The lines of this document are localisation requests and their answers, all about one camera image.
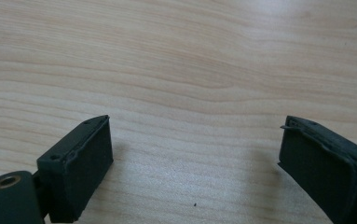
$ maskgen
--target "wooden table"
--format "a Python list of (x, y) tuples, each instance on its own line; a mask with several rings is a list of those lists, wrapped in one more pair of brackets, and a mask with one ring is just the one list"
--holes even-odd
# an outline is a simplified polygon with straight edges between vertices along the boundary
[(0, 175), (103, 114), (115, 163), (77, 223), (331, 223), (280, 126), (357, 143), (357, 0), (0, 1)]

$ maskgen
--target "light wood surface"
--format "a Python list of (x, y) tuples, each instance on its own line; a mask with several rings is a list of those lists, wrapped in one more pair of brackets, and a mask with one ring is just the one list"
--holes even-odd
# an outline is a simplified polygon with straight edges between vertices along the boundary
[(280, 126), (357, 143), (357, 0), (0, 1), (0, 175), (103, 114), (115, 163), (77, 223), (331, 223)]

